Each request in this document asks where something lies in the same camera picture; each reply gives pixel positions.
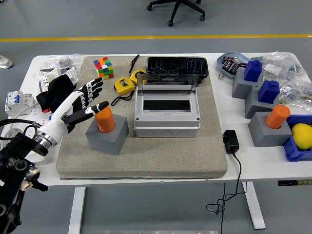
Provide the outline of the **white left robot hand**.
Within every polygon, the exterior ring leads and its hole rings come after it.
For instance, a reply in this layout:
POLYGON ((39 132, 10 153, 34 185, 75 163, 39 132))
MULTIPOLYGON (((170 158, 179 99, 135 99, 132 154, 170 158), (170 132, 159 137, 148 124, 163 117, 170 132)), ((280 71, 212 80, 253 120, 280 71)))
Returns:
POLYGON ((99 96, 102 85, 102 78, 96 78, 73 91, 53 112, 51 120, 37 130, 34 140, 47 147, 56 146, 76 124, 90 119, 108 107, 107 101, 94 106, 89 105, 99 96))

